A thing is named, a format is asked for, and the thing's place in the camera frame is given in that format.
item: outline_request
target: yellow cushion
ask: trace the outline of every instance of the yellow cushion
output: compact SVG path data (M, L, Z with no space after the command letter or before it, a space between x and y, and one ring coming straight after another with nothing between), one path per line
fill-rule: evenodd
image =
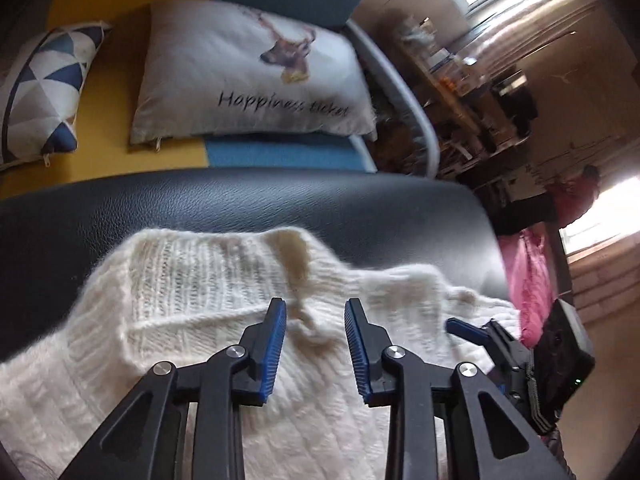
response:
M160 152L129 146L148 34L148 4L154 0L53 0L47 26L105 20L113 25L89 70L76 118L78 150L0 174L4 198L55 184L169 168L206 167L202 139L166 140Z

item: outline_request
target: floor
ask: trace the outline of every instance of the floor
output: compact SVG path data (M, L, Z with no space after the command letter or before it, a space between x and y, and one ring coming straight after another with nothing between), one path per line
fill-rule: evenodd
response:
M640 425L640 303L587 325L596 367L559 424L578 480L603 480Z

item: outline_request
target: geometric pattern pillow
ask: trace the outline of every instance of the geometric pattern pillow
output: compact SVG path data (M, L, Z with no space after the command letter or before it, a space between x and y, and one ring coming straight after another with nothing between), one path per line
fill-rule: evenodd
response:
M105 22L59 27L22 47L0 88L0 170L75 151L82 86L110 29Z

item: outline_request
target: black leather seat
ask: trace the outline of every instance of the black leather seat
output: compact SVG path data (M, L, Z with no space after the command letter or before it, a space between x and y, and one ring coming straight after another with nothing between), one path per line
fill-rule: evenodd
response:
M130 174L0 202L0 360L62 322L92 267L133 232L285 225L354 266L430 263L456 285L508 295L488 219L457 184L312 170Z

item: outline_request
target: metal screw head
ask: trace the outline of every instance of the metal screw head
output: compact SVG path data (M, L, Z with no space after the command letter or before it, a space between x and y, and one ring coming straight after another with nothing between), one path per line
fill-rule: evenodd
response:
M156 375L167 375L171 371L171 363L169 361L160 361L154 365L154 373Z
M385 348L385 354L392 359L400 359L405 356L406 350L401 346L391 345Z
M458 369L460 370L460 373L463 374L465 377L473 377L475 374L478 373L478 369L476 368L476 365L473 363L462 363Z
M240 345L233 345L226 349L226 354L229 357L233 357L236 359L239 357L242 357L245 353L246 353L246 350L244 349L243 346L240 346Z

